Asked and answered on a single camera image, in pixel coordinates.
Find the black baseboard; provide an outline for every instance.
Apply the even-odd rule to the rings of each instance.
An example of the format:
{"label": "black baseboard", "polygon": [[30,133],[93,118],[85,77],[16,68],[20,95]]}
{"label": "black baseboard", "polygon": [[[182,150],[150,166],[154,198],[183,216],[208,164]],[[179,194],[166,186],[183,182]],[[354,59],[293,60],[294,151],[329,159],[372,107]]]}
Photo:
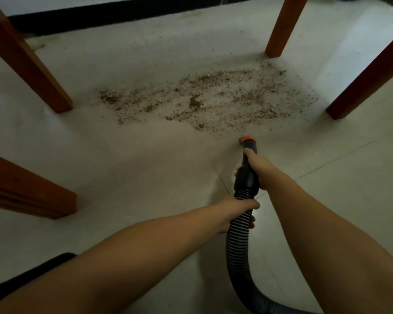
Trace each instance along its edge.
{"label": "black baseboard", "polygon": [[[227,3],[242,1],[247,0],[227,0]],[[214,7],[220,2],[221,0],[130,0],[14,15],[9,20],[21,33],[42,36]]]}

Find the orange nozzle tip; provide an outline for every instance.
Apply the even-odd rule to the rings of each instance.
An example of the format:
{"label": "orange nozzle tip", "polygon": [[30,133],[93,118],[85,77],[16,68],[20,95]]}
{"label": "orange nozzle tip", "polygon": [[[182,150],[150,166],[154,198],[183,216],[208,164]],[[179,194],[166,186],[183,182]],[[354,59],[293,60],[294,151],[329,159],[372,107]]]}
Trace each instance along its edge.
{"label": "orange nozzle tip", "polygon": [[250,137],[250,136],[241,137],[241,138],[239,139],[239,142],[240,142],[240,143],[243,143],[243,142],[245,142],[246,140],[253,140],[253,141],[256,142],[256,140],[255,140],[254,138]]}

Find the hand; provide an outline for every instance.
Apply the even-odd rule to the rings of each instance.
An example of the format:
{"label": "hand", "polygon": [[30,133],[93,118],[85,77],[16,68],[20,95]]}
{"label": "hand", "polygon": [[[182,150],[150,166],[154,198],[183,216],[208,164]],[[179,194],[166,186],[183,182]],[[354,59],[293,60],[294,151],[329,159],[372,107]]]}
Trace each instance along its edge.
{"label": "hand", "polygon": [[267,158],[257,155],[251,148],[245,148],[243,152],[248,157],[250,166],[258,175],[261,189],[267,190],[271,174],[278,169]]}
{"label": "hand", "polygon": [[[228,195],[217,204],[215,209],[224,216],[224,221],[220,226],[220,232],[225,233],[230,228],[230,221],[244,214],[251,209],[258,209],[259,203],[254,199],[236,199],[232,195]],[[255,227],[255,217],[251,216],[249,228]]]}

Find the wooden table leg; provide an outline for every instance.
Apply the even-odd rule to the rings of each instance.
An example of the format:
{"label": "wooden table leg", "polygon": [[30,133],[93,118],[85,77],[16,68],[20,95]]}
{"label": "wooden table leg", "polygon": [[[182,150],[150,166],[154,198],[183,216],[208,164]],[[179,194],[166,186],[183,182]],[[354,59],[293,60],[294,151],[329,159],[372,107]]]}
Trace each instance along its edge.
{"label": "wooden table leg", "polygon": [[77,211],[77,195],[0,157],[0,208],[57,219]]}
{"label": "wooden table leg", "polygon": [[326,109],[333,119],[345,118],[352,110],[393,77],[393,41]]}
{"label": "wooden table leg", "polygon": [[283,53],[284,47],[295,24],[297,24],[306,2],[307,0],[284,0],[283,7],[265,49],[265,54],[269,58],[279,57]]}
{"label": "wooden table leg", "polygon": [[0,56],[57,113],[72,100],[0,10]]}

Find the tile floor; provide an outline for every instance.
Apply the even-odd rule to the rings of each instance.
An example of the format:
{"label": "tile floor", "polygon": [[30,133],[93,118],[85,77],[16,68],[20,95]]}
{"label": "tile floor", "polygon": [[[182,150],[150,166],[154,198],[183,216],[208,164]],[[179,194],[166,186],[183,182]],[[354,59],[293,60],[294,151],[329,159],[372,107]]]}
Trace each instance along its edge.
{"label": "tile floor", "polygon": [[[204,206],[232,192],[250,133],[259,152],[393,254],[393,79],[346,119],[322,114],[393,39],[393,8],[378,0],[309,0],[280,58],[320,100],[309,116],[267,119],[218,136],[186,121],[118,124],[97,103],[189,73],[250,66],[283,0],[255,0],[29,40],[74,100],[56,116],[0,59],[0,156],[79,195],[50,221],[0,210],[0,282],[63,252],[81,253],[135,222]],[[285,304],[320,311],[268,195],[250,237],[254,280]],[[126,313],[246,313],[228,281],[225,237],[194,253]]]}

